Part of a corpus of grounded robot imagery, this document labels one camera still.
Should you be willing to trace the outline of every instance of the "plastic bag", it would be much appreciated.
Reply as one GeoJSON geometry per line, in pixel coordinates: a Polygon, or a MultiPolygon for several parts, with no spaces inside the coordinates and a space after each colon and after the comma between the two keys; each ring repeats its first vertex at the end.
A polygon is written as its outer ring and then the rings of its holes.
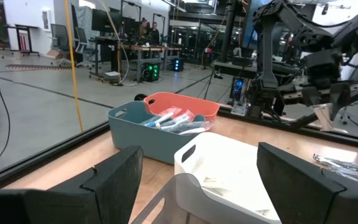
{"type": "Polygon", "coordinates": [[[158,115],[154,116],[153,118],[148,119],[147,121],[143,121],[140,123],[140,125],[148,126],[148,127],[155,127],[156,123],[162,123],[168,119],[170,119],[172,116],[175,116],[181,111],[180,108],[177,108],[175,106],[172,106],[165,111],[159,113],[158,115]]]}
{"type": "Polygon", "coordinates": [[[208,131],[215,125],[214,121],[196,121],[192,123],[183,123],[174,127],[165,128],[164,131],[169,131],[176,134],[194,134],[208,131]]]}
{"type": "Polygon", "coordinates": [[[186,110],[186,112],[184,112],[182,115],[173,118],[170,121],[164,122],[164,123],[158,123],[156,122],[156,127],[161,129],[161,130],[166,130],[166,129],[171,129],[174,128],[175,126],[179,125],[179,124],[185,124],[185,123],[189,123],[194,119],[194,114],[190,111],[190,110],[186,110]]]}

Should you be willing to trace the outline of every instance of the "table surface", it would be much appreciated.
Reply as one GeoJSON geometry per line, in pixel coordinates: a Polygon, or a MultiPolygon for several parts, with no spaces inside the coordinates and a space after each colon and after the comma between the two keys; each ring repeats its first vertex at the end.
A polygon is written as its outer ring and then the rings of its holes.
{"type": "MultiPolygon", "coordinates": [[[[217,117],[212,132],[253,146],[257,146],[259,142],[267,142],[312,163],[314,163],[312,158],[314,153],[344,161],[358,162],[358,148],[356,147],[234,119],[217,117]]],[[[105,133],[13,182],[5,189],[47,190],[93,167],[118,151],[112,143],[110,132],[105,133]]],[[[172,165],[153,159],[144,159],[142,180],[132,210],[131,222],[172,177],[172,165]]]]}
{"type": "Polygon", "coordinates": [[[131,49],[131,50],[143,50],[143,51],[181,50],[181,48],[178,47],[164,47],[164,46],[142,47],[136,45],[124,45],[124,48],[131,49]]]}

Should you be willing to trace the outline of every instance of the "teal plastic bin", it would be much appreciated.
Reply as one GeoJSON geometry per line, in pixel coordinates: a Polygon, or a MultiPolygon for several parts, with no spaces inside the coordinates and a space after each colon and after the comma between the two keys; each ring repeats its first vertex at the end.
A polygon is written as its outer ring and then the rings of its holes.
{"type": "MultiPolygon", "coordinates": [[[[198,134],[179,135],[140,125],[154,114],[146,111],[143,101],[133,101],[118,106],[108,112],[110,130],[114,146],[125,149],[140,146],[144,156],[173,164],[173,155],[198,134]]],[[[205,121],[197,115],[194,121],[205,121]]]]}

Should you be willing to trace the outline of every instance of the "white plastic bin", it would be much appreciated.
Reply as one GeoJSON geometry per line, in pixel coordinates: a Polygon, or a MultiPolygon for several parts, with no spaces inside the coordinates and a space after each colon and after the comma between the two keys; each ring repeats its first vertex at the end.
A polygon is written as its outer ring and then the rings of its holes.
{"type": "Polygon", "coordinates": [[[256,165],[257,147],[201,133],[175,153],[175,175],[193,174],[211,199],[265,223],[281,223],[256,165]]]}

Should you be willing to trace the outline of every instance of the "gray floor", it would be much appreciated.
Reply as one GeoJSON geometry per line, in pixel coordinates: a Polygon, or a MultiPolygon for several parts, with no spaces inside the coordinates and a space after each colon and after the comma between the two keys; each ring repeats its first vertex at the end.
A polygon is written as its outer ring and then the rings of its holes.
{"type": "MultiPolygon", "coordinates": [[[[0,87],[11,115],[11,138],[1,157],[1,167],[11,165],[40,152],[64,139],[80,132],[75,101],[73,99],[73,80],[71,71],[24,70],[14,71],[5,68],[7,64],[49,65],[49,58],[36,56],[22,57],[0,52],[0,87]]],[[[204,96],[211,70],[197,70],[195,66],[186,66],[180,73],[162,72],[161,79],[155,83],[141,83],[137,86],[111,86],[89,78],[89,70],[76,69],[80,111],[85,129],[107,120],[108,106],[119,106],[134,99],[138,93],[147,95],[159,92],[181,91],[180,94],[200,98],[204,96]]],[[[126,85],[133,85],[134,72],[130,72],[126,85]]],[[[228,88],[232,77],[224,75],[223,80],[213,78],[207,100],[224,103],[229,96],[228,88]]],[[[287,106],[288,117],[298,118],[311,110],[302,105],[287,106]]],[[[349,109],[358,117],[358,106],[349,109]]],[[[7,137],[7,116],[0,97],[0,151],[7,137]]],[[[343,125],[336,121],[337,128],[358,135],[358,127],[349,123],[343,125]]]]}

